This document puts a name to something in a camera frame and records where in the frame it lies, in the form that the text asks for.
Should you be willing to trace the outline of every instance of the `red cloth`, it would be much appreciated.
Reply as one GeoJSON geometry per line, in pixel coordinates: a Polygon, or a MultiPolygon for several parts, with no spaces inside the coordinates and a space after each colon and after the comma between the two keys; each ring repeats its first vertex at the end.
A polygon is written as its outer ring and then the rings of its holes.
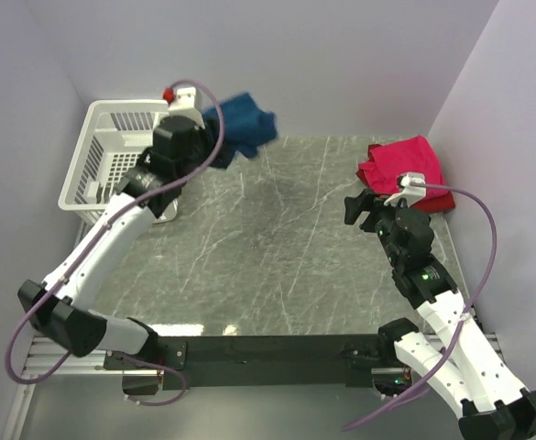
{"type": "MultiPolygon", "coordinates": [[[[408,171],[423,173],[428,183],[444,185],[441,163],[423,136],[383,146],[372,144],[367,155],[369,160],[359,164],[357,177],[376,193],[397,193],[398,176],[408,171]]],[[[436,213],[453,209],[454,198],[445,190],[426,190],[426,197],[413,206],[436,213]]]]}

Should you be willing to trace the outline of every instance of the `blue cloth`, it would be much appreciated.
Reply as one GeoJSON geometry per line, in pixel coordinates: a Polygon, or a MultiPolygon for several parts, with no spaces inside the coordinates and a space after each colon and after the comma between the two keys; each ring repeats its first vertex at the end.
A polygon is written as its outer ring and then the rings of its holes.
{"type": "MultiPolygon", "coordinates": [[[[223,149],[226,160],[218,168],[226,168],[236,152],[240,152],[248,159],[257,157],[259,147],[278,136],[276,116],[260,110],[249,93],[241,93],[223,101],[221,109],[224,116],[223,149]]],[[[205,110],[202,118],[217,120],[214,107],[205,110]]]]}

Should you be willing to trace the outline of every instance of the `pink cloth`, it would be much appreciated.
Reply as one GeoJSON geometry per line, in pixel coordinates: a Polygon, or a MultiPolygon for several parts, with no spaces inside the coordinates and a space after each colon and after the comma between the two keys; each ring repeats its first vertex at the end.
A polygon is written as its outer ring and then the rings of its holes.
{"type": "MultiPolygon", "coordinates": [[[[427,183],[444,185],[441,163],[426,137],[417,136],[369,150],[372,160],[359,164],[369,187],[376,193],[393,194],[399,188],[398,176],[408,171],[421,172],[427,183]]],[[[447,194],[444,190],[426,190],[427,199],[447,194]]]]}

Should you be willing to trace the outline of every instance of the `marble tabletop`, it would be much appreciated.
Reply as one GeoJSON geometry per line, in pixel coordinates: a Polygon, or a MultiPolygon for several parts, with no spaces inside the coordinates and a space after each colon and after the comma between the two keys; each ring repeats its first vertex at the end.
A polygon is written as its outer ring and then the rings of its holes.
{"type": "MultiPolygon", "coordinates": [[[[377,238],[343,223],[367,145],[392,140],[286,137],[207,170],[184,188],[176,219],[122,258],[95,309],[192,335],[376,333],[402,316],[426,330],[377,238]]],[[[432,227],[436,257],[464,289],[442,214],[432,227]]]]}

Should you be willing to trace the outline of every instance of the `cable connector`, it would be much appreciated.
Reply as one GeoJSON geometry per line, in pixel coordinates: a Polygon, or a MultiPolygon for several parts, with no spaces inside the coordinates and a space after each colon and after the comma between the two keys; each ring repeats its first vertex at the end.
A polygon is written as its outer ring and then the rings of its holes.
{"type": "Polygon", "coordinates": [[[397,205],[401,199],[404,199],[406,200],[407,206],[412,206],[426,197],[426,188],[412,186],[413,183],[419,185],[426,183],[424,174],[419,172],[407,172],[406,174],[401,174],[398,177],[398,187],[400,188],[400,191],[390,195],[384,202],[384,205],[397,205]]]}

